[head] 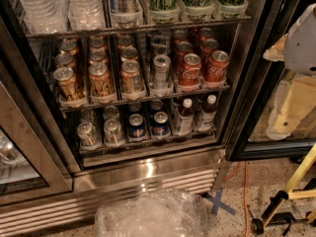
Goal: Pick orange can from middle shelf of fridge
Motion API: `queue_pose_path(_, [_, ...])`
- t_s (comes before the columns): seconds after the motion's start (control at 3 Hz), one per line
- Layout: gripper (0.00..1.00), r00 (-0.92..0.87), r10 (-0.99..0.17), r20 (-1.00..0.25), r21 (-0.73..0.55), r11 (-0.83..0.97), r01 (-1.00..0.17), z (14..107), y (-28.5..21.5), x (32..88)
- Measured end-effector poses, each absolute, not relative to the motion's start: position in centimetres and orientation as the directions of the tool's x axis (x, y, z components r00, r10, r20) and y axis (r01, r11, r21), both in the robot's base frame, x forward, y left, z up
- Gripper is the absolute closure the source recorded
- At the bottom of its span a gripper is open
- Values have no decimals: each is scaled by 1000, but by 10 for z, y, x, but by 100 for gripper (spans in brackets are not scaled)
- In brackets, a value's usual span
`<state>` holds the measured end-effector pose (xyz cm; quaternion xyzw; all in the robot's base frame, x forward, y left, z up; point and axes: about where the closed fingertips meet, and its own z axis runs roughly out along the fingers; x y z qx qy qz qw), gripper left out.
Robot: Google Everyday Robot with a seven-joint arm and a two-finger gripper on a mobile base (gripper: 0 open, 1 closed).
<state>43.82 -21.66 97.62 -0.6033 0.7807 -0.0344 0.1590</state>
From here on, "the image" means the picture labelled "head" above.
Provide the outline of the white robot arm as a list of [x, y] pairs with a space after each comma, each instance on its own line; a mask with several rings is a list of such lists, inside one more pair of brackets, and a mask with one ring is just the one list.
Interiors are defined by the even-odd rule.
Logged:
[[267, 49], [263, 58], [283, 61], [287, 69], [316, 75], [316, 4], [309, 5], [288, 33]]

